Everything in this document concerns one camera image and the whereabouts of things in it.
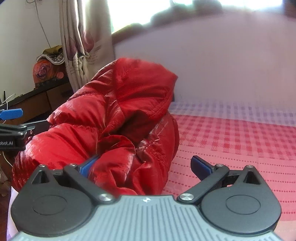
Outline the red puffer jacket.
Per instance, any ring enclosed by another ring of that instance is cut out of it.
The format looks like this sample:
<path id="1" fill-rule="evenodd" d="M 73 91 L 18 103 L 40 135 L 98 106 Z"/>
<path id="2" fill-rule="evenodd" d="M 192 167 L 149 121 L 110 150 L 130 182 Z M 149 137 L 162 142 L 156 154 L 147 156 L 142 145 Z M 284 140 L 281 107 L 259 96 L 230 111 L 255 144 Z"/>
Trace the red puffer jacket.
<path id="1" fill-rule="evenodd" d="M 12 168 L 20 191 L 37 166 L 62 169 L 96 156 L 88 179 L 114 196 L 159 195 L 179 146 L 168 108 L 177 75 L 160 64 L 120 58 L 100 69 L 28 139 Z"/>

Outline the dark wooden side cabinet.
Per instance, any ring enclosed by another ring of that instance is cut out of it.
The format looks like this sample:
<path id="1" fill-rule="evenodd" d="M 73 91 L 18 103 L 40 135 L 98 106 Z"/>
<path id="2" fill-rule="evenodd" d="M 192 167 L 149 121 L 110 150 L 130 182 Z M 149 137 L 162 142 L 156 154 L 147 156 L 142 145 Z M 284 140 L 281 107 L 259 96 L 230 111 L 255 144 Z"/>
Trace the dark wooden side cabinet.
<path id="1" fill-rule="evenodd" d="M 8 109 L 21 108 L 23 116 L 13 120 L 1 120 L 1 124 L 20 125 L 43 121 L 73 94 L 68 80 L 59 80 L 39 87 L 8 102 Z M 1 168 L 11 175 L 14 156 L 18 151 L 1 151 Z"/>

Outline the pink checked bed sheet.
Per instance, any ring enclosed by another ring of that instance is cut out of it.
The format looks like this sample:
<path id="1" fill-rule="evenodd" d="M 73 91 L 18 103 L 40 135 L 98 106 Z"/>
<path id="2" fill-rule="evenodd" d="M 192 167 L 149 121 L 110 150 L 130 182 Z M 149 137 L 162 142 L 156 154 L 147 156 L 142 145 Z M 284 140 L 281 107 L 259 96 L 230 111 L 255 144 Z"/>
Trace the pink checked bed sheet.
<path id="1" fill-rule="evenodd" d="M 280 201 L 276 233 L 295 240 L 295 116 L 284 119 L 282 111 L 256 108 L 251 117 L 252 110 L 236 104 L 213 108 L 203 102 L 172 103 L 169 111 L 175 126 L 163 136 L 161 153 L 152 152 L 164 173 L 141 178 L 136 185 L 111 176 L 106 188 L 115 195 L 180 194 L 197 183 L 189 168 L 193 155 L 232 168 L 253 164 Z"/>

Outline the floral bundle on cabinet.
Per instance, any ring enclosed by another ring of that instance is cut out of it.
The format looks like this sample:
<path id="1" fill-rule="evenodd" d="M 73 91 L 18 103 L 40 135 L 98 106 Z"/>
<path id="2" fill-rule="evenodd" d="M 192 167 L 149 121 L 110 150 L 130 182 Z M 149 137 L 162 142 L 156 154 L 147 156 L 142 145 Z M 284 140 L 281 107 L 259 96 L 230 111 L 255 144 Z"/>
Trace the floral bundle on cabinet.
<path id="1" fill-rule="evenodd" d="M 33 67 L 35 87 L 39 88 L 64 78 L 67 78 L 67 72 L 62 45 L 45 49 L 37 57 Z"/>

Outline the beige floral curtain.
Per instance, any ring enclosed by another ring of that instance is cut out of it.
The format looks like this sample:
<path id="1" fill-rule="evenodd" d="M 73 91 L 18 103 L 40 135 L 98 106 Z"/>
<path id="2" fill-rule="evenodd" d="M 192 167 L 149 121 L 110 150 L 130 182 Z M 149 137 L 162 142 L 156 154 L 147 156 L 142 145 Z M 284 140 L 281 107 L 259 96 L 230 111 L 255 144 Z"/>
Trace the beige floral curtain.
<path id="1" fill-rule="evenodd" d="M 65 66 L 74 92 L 115 60 L 107 1 L 59 1 Z"/>

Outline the brown framed window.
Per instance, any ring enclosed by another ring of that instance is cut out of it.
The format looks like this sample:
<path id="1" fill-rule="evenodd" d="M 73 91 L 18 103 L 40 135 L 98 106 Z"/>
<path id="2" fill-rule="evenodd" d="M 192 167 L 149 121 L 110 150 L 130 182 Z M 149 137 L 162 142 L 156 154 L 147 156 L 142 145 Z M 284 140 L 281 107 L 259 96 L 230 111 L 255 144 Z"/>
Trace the brown framed window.
<path id="1" fill-rule="evenodd" d="M 224 19 L 229 16 L 260 16 L 282 15 L 295 20 L 295 1 L 282 1 L 280 6 L 264 7 L 251 11 L 243 7 L 222 6 L 218 1 L 193 1 L 190 6 L 175 4 L 168 10 L 152 16 L 149 24 L 132 23 L 112 34 L 112 45 L 115 47 L 132 40 L 145 40 L 157 44 L 165 37 L 165 30 L 170 27 L 180 27 L 185 23 L 197 20 Z"/>

